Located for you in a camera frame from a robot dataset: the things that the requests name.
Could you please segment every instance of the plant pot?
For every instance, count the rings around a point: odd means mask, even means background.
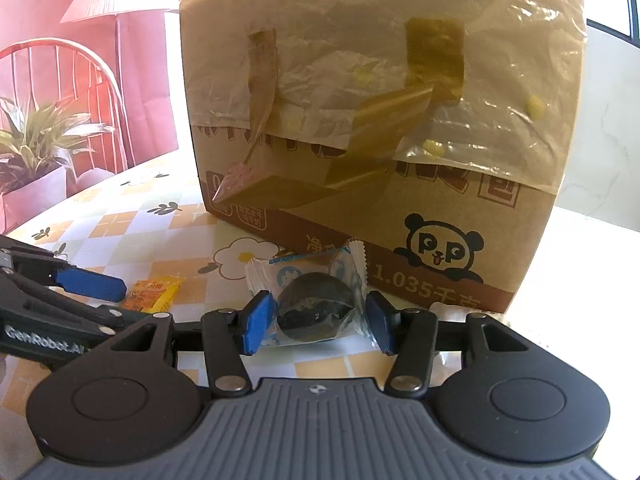
[[[65,199],[66,170],[60,166],[2,197],[4,228],[14,229]]]

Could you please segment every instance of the metal screw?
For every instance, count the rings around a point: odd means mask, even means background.
[[[324,394],[326,390],[327,388],[326,386],[324,386],[324,384],[314,384],[313,386],[309,387],[309,391],[312,394],[316,394],[316,395]]]
[[[391,379],[391,387],[399,392],[417,392],[422,381],[412,375],[398,375]]]
[[[239,392],[246,387],[246,381],[237,375],[223,375],[218,377],[214,384],[223,392]]]

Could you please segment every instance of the cardboard box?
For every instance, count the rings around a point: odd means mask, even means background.
[[[250,135],[194,127],[192,136],[209,212],[297,253],[364,240],[369,283],[423,306],[441,301],[504,312],[555,200],[481,173],[396,162],[385,189],[354,190],[290,211],[218,206],[212,198],[230,165],[246,155]],[[267,141],[257,149],[309,165],[328,161],[319,145]]]
[[[183,0],[180,27],[210,212],[299,253],[359,238],[417,304],[507,309],[568,155],[582,0]]]

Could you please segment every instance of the checkered tablecloth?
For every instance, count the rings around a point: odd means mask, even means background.
[[[177,322],[207,311],[240,309],[251,298],[244,265],[280,248],[207,213],[195,164],[173,152],[116,175],[40,214],[14,231],[71,263],[122,278],[127,286],[159,276],[184,279],[172,314]],[[103,303],[74,296],[89,304]],[[24,418],[26,400],[48,371],[14,357],[5,359],[0,383],[0,478],[11,480],[39,454]],[[383,382],[393,364],[359,336],[287,348],[265,348],[245,359],[252,381],[265,376],[344,378]],[[182,353],[178,368],[206,385],[199,353]]]

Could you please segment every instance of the green leaves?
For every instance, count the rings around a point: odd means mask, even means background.
[[[91,151],[88,138],[114,131],[91,123],[88,113],[75,113],[68,105],[37,107],[30,100],[28,116],[13,101],[0,97],[0,109],[9,130],[0,130],[0,152],[10,156],[0,164],[2,192],[11,192],[59,166],[72,167],[72,155]]]
[[[8,120],[12,135],[14,137],[20,137],[26,122],[22,110],[20,110],[13,101],[4,97],[0,98],[0,108],[2,108]]]

